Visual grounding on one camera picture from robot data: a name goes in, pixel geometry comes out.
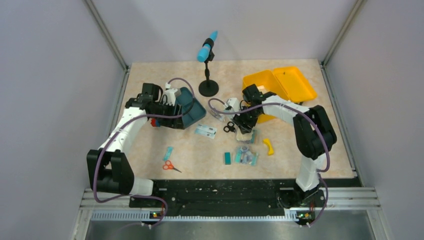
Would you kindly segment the beige bandage packet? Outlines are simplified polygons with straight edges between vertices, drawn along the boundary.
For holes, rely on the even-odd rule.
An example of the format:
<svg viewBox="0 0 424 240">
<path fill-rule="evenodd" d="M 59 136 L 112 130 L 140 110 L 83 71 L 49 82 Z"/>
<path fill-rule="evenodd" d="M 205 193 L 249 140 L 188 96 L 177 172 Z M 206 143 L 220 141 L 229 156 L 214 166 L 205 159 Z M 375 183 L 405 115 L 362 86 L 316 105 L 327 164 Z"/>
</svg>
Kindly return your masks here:
<svg viewBox="0 0 424 240">
<path fill-rule="evenodd" d="M 257 135 L 258 131 L 256 129 L 253 129 L 252 132 L 249 133 L 241 133 L 241 131 L 238 131 L 236 133 L 236 141 L 244 144 L 254 144 Z"/>
</svg>

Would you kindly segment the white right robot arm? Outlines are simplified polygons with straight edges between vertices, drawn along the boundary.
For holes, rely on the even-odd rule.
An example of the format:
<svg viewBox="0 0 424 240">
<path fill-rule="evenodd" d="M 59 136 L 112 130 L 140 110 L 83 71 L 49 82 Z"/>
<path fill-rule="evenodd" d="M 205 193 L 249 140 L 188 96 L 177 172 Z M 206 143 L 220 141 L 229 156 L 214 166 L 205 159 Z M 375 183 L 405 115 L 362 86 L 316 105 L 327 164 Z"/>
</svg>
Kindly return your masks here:
<svg viewBox="0 0 424 240">
<path fill-rule="evenodd" d="M 312 190 L 320 183 L 319 173 L 330 168 L 330 150 L 337 142 L 326 110 L 321 105 L 306 107 L 296 104 L 274 92 L 263 93 L 255 84 L 247 86 L 242 94 L 247 106 L 232 118 L 241 134 L 251 133 L 262 115 L 276 117 L 293 126 L 296 145 L 302 154 L 295 179 L 298 189 L 293 192 L 293 200 L 299 206 L 307 206 L 314 198 Z"/>
</svg>

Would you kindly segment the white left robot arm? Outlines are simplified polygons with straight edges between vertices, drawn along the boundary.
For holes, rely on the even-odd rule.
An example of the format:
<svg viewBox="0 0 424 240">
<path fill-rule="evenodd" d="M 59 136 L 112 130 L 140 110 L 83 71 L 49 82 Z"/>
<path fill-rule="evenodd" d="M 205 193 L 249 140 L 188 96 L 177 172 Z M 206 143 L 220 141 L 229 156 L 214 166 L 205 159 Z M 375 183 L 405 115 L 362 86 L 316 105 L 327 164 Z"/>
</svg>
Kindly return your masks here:
<svg viewBox="0 0 424 240">
<path fill-rule="evenodd" d="M 183 129 L 183 108 L 177 103 L 181 90 L 166 84 L 161 88 L 144 83 L 141 92 L 124 105 L 122 116 L 107 140 L 86 155 L 90 187 L 94 192 L 141 195 L 149 207 L 160 202 L 160 193 L 150 179 L 136 177 L 126 152 L 140 129 L 152 120 L 172 129 Z"/>
</svg>

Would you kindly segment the black handled bandage shears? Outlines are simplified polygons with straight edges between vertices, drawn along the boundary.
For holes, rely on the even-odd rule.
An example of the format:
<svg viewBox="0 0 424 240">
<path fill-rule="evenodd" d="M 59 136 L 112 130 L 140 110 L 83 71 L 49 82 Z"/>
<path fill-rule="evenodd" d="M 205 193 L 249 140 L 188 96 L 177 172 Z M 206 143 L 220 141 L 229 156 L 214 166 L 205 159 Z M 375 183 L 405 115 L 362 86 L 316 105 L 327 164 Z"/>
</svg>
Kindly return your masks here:
<svg viewBox="0 0 424 240">
<path fill-rule="evenodd" d="M 224 126 L 223 131 L 225 133 L 236 133 L 237 132 L 237 125 L 233 121 L 229 121 L 226 126 Z"/>
</svg>

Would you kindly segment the white teal label packet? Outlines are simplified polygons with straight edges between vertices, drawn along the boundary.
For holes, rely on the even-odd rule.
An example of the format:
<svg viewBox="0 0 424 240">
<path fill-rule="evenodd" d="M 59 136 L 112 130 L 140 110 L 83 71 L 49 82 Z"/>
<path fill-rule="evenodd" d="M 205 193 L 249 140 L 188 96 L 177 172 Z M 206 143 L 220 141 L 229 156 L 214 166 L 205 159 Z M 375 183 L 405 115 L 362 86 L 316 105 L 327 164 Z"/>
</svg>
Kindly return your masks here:
<svg viewBox="0 0 424 240">
<path fill-rule="evenodd" d="M 210 139 L 214 139 L 217 133 L 217 128 L 207 126 L 204 124 L 198 124 L 194 133 L 196 135 L 204 136 Z"/>
</svg>

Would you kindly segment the clear packet white pads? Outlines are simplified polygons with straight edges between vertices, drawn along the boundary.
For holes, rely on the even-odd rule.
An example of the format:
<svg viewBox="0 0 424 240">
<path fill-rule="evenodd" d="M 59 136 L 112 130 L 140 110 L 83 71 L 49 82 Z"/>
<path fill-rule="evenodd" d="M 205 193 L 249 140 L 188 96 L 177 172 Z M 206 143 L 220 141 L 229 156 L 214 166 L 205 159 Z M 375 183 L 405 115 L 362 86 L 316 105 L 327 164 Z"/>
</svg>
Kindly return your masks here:
<svg viewBox="0 0 424 240">
<path fill-rule="evenodd" d="M 267 88 L 264 85 L 258 85 L 257 89 L 262 93 L 268 92 Z"/>
</svg>

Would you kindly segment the clear packet small items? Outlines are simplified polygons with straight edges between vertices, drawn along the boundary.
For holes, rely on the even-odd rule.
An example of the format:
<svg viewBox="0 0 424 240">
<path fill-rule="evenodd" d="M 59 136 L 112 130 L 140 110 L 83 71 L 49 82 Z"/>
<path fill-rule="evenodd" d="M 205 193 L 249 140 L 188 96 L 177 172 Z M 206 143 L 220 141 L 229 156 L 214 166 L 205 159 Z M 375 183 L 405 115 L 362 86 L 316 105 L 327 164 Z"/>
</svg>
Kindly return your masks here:
<svg viewBox="0 0 424 240">
<path fill-rule="evenodd" d="M 209 113 L 210 113 L 210 115 L 212 116 L 212 117 L 214 117 L 215 119 L 217 119 L 217 120 L 219 120 L 219 121 L 221 121 L 221 122 L 224 122 L 225 121 L 225 115 L 224 114 L 222 114 L 222 113 L 219 113 L 219 112 L 216 112 L 216 111 L 214 111 L 214 110 L 212 110 L 212 109 L 210 109 L 209 110 Z"/>
</svg>

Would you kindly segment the cluster of teal sachets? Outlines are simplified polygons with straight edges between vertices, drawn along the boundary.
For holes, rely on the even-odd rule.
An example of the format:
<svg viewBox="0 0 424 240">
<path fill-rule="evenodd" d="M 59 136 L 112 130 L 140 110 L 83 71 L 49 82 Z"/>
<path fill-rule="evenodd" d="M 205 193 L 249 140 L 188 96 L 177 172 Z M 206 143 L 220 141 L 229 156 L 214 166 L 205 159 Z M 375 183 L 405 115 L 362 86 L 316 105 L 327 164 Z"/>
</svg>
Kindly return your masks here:
<svg viewBox="0 0 424 240">
<path fill-rule="evenodd" d="M 253 151 L 249 145 L 240 145 L 235 149 L 234 162 L 254 167 L 257 165 L 258 157 L 259 153 Z"/>
</svg>

